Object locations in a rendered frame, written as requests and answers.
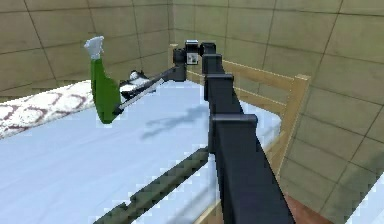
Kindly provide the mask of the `white pillow maroon pattern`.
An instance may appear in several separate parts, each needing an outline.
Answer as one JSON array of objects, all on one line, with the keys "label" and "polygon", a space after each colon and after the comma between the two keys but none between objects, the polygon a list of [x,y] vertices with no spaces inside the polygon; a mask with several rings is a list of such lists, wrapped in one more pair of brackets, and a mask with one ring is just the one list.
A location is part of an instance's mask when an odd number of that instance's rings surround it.
[{"label": "white pillow maroon pattern", "polygon": [[0,103],[0,139],[93,106],[90,80]]}]

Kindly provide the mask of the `black white small object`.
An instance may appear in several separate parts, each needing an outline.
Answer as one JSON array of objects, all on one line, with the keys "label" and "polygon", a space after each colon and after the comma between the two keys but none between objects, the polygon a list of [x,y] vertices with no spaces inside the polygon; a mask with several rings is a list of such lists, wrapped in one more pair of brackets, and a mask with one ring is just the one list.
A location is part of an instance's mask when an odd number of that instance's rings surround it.
[{"label": "black white small object", "polygon": [[120,93],[125,99],[133,98],[146,90],[144,84],[148,81],[143,71],[132,70],[129,78],[120,82]]}]

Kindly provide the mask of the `wooden bed pale blue mattress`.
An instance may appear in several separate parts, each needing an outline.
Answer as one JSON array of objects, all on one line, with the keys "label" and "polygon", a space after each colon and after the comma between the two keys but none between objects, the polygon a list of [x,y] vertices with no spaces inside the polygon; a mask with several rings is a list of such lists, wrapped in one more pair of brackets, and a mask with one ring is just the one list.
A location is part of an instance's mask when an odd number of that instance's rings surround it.
[{"label": "wooden bed pale blue mattress", "polygon": [[[244,112],[279,172],[308,76],[282,76],[224,61],[242,78],[289,92],[287,103],[235,88]],[[0,139],[0,224],[92,224],[113,206],[207,144],[202,76],[168,82],[126,109],[112,125],[94,108]],[[133,224],[194,224],[218,199],[213,157]]]}]

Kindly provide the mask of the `green spray bottle white top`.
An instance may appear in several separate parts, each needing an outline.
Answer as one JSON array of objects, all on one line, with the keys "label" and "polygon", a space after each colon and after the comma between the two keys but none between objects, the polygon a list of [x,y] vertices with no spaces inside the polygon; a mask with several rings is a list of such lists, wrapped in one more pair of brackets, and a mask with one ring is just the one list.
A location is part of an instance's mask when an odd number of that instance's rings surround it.
[{"label": "green spray bottle white top", "polygon": [[103,36],[95,36],[85,41],[84,48],[90,58],[90,80],[92,99],[98,118],[103,124],[111,124],[117,115],[115,109],[121,103],[118,83],[106,72],[103,59]]}]

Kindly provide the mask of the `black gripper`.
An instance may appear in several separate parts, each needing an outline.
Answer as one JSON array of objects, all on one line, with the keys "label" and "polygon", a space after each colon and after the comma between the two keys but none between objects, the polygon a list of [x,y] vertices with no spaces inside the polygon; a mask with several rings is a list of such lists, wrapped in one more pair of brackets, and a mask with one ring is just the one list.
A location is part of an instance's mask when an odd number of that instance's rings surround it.
[{"label": "black gripper", "polygon": [[186,80],[185,50],[172,50],[173,66],[168,70],[149,78],[144,71],[132,70],[129,78],[120,83],[122,101],[113,110],[114,115],[120,115],[126,107],[133,104],[146,94],[156,91],[156,88],[167,81],[184,82]]}]

